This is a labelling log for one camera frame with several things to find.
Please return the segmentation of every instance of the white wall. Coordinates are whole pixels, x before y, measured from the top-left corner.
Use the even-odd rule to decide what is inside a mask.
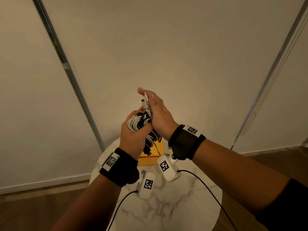
[[[244,153],[298,146],[307,138],[307,39],[306,24],[250,128],[238,138],[235,151]]]
[[[108,146],[141,97],[231,147],[304,0],[43,0]]]
[[[0,193],[84,180],[100,149],[32,0],[0,0]]]

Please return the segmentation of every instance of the left hand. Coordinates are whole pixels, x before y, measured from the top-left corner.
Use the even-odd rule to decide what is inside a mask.
[[[135,160],[138,160],[145,146],[145,139],[149,133],[153,130],[152,123],[147,123],[137,132],[132,132],[127,127],[129,119],[137,114],[138,112],[143,113],[143,108],[133,111],[129,114],[126,120],[121,126],[121,138],[120,138],[120,149],[125,151],[127,154],[132,156]]]

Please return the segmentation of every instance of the white marble surface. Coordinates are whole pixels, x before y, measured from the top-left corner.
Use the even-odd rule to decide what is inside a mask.
[[[111,144],[98,159],[90,183],[98,176],[102,164],[120,144],[120,139]],[[221,202],[222,191],[192,161],[178,161],[179,169],[198,175]],[[136,194],[129,195],[121,204],[111,230],[212,230],[220,207],[206,187],[193,175],[181,172],[173,182],[166,182],[159,167],[138,166],[141,170],[156,174],[152,196],[145,201]],[[118,204],[137,183],[122,188]]]

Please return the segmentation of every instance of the white device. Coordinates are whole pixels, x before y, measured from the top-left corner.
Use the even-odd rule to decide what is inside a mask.
[[[155,174],[150,171],[141,171],[142,177],[140,177],[137,185],[137,196],[144,200],[149,200],[152,194],[152,188],[155,182]]]
[[[180,174],[177,172],[178,168],[175,164],[177,161],[178,159],[172,159],[172,156],[169,154],[163,154],[157,159],[158,166],[168,182],[174,181],[180,177]]]

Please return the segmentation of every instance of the white tag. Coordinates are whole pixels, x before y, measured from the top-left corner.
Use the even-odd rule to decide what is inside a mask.
[[[197,138],[201,135],[201,131],[198,131],[195,128],[192,128],[190,126],[184,126],[183,130],[186,130],[187,132],[193,134]]]
[[[109,170],[111,169],[111,167],[114,165],[114,163],[117,161],[117,159],[119,157],[120,156],[118,154],[116,154],[115,152],[112,153],[112,155],[108,158],[106,163],[103,165],[103,169],[105,169],[109,172]]]

